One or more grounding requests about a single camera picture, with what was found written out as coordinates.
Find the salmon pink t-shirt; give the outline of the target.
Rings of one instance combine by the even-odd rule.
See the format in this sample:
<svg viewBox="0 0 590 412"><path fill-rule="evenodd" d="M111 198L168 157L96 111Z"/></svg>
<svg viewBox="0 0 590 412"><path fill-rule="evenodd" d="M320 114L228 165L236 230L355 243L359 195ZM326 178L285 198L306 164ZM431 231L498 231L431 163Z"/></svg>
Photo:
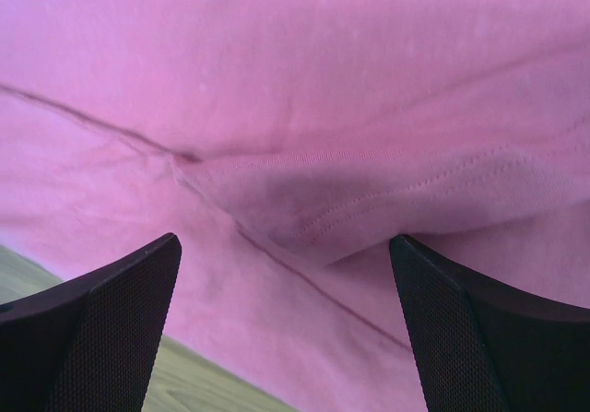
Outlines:
<svg viewBox="0 0 590 412"><path fill-rule="evenodd" d="M302 411L421 411L404 233L589 303L589 0L1 0L1 242L176 234L166 331Z"/></svg>

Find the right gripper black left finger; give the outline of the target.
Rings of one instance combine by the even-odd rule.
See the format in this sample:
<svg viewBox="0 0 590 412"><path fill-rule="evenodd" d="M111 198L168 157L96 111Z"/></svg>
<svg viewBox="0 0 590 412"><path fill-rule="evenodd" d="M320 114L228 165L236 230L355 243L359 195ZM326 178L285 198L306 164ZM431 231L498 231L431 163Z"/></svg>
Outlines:
<svg viewBox="0 0 590 412"><path fill-rule="evenodd" d="M168 233L2 304L2 410L141 410L181 255L178 237Z"/></svg>

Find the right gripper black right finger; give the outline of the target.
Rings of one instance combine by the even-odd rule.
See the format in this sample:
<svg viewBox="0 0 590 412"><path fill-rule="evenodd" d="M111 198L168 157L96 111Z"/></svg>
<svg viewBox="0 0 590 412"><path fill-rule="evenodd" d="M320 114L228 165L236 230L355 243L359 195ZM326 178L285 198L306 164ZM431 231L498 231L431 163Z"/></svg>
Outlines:
<svg viewBox="0 0 590 412"><path fill-rule="evenodd" d="M405 235L389 252L428 410L588 410L586 308L501 283Z"/></svg>

